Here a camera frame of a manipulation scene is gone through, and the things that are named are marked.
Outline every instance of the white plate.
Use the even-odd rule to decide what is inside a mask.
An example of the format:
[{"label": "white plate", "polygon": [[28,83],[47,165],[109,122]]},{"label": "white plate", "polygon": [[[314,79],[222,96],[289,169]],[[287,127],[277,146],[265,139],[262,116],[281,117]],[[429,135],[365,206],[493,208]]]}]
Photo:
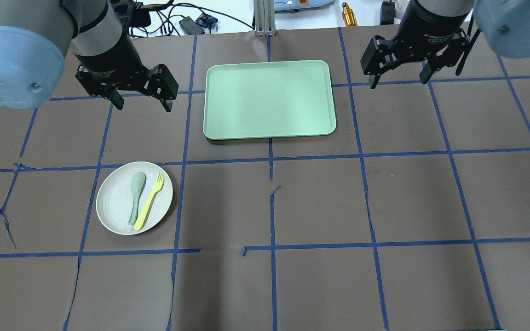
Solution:
[{"label": "white plate", "polygon": [[[149,217],[144,223],[143,228],[135,231],[133,225],[128,225],[133,200],[130,183],[134,174],[139,171],[144,172],[147,176],[147,181],[144,184],[143,193],[140,195],[138,211],[143,208],[145,201],[149,197],[151,188],[159,172],[165,175],[165,182],[162,190],[156,193],[156,197],[151,205]],[[123,165],[109,174],[108,178],[104,180],[99,188],[97,200],[95,201],[95,209],[101,224],[109,231],[117,234],[131,235],[145,232],[160,222],[169,210],[172,199],[173,184],[171,184],[171,178],[169,178],[165,170],[154,163],[139,161]]]}]

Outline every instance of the green tray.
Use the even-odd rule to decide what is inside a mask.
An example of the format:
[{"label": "green tray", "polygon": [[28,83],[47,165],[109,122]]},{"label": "green tray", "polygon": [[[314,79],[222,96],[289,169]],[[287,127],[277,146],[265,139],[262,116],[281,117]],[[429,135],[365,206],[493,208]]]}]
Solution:
[{"label": "green tray", "polygon": [[336,125],[324,61],[225,64],[208,70],[204,134],[209,139],[322,136]]}]

